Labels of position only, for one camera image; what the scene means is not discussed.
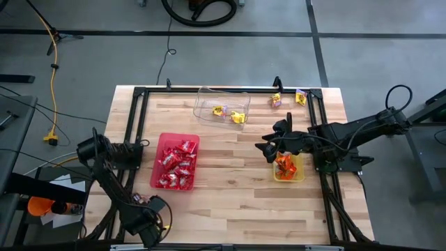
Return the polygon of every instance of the wooden table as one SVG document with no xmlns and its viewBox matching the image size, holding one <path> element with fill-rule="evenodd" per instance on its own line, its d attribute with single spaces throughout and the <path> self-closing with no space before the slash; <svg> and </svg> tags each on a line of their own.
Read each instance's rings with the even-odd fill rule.
<svg viewBox="0 0 446 251">
<path fill-rule="evenodd" d="M 116 87 L 105 130 L 105 135 L 112 142 L 123 142 L 133 88 Z M 329 123 L 347 122 L 340 89 L 322 90 Z M 148 139 L 150 146 L 144 148 L 133 190 L 142 195 L 159 195 L 171 205 L 174 223 L 164 242 L 328 244 L 321 184 L 313 168 L 312 156 L 303 154 L 304 181 L 279 183 L 272 178 L 271 164 L 254 147 L 254 143 L 262 142 L 262 135 L 272 132 L 272 125 L 284 119 L 287 112 L 293 114 L 293 129 L 306 132 L 310 125 L 308 107 L 296 105 L 292 96 L 284 95 L 283 105 L 272 109 L 268 103 L 269 95 L 252 94 L 248 122 L 243 131 L 236 131 L 200 125 L 192 114 L 196 96 L 193 93 L 152 93 L 148 100 L 142 138 Z M 138 112 L 135 118 L 133 133 Z M 193 191 L 150 187 L 157 141 L 162 132 L 200 136 Z M 339 182 L 347 213 L 367 237 L 374 239 L 364 191 L 358 178 L 352 173 L 339 173 Z M 109 198 L 95 183 L 86 207 L 89 232 L 109 207 Z M 169 215 L 165 211 L 162 216 L 166 222 Z M 334 218 L 337 234 L 341 236 L 336 213 Z M 129 233 L 125 235 L 125 241 L 141 242 L 138 235 Z"/>
</svg>

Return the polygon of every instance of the gray floor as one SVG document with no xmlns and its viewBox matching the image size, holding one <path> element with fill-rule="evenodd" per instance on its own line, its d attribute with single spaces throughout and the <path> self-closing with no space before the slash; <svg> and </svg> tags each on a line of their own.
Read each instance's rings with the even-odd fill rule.
<svg viewBox="0 0 446 251">
<path fill-rule="evenodd" d="M 34 0 L 59 29 L 166 31 L 169 17 L 160 1 L 140 8 L 133 0 Z M 313 0 L 320 32 L 446 33 L 446 2 L 442 0 Z M 183 0 L 175 9 L 190 15 Z M 203 18 L 224 13 L 213 4 Z M 42 29 L 24 1 L 11 1 L 0 13 L 0 28 Z M 173 23 L 173 31 L 292 31 L 309 32 L 305 0 L 246 0 L 230 22 L 208 29 Z M 166 37 L 87 36 L 59 46 L 60 69 L 56 98 L 60 111 L 106 120 L 117 84 L 154 84 L 166 50 Z M 52 56 L 45 56 L 47 36 L 0 35 L 0 72 L 32 74 L 34 84 L 4 84 L 22 95 L 38 96 L 51 106 L 49 95 Z M 276 75 L 287 86 L 321 86 L 311 38 L 172 37 L 161 74 L 173 84 L 269 86 Z M 433 94 L 445 88 L 445 40 L 321 39 L 330 87 L 342 90 L 350 120 L 384 108 L 387 90 L 407 84 L 414 91 L 412 114 Z M 397 91 L 391 101 L 400 106 L 406 94 Z M 59 117 L 72 144 L 50 147 L 42 142 L 51 123 L 36 113 L 23 151 L 50 159 L 75 150 L 91 136 L 89 121 Z M 66 142 L 59 133 L 61 143 Z M 391 154 L 392 149 L 398 153 Z M 446 249 L 444 204 L 413 206 L 408 196 L 423 190 L 422 172 L 415 166 L 404 137 L 380 138 L 360 148 L 376 160 L 364 168 L 371 223 L 377 241 L 391 245 Z M 24 173 L 40 163 L 20 156 L 15 171 Z"/>
</svg>

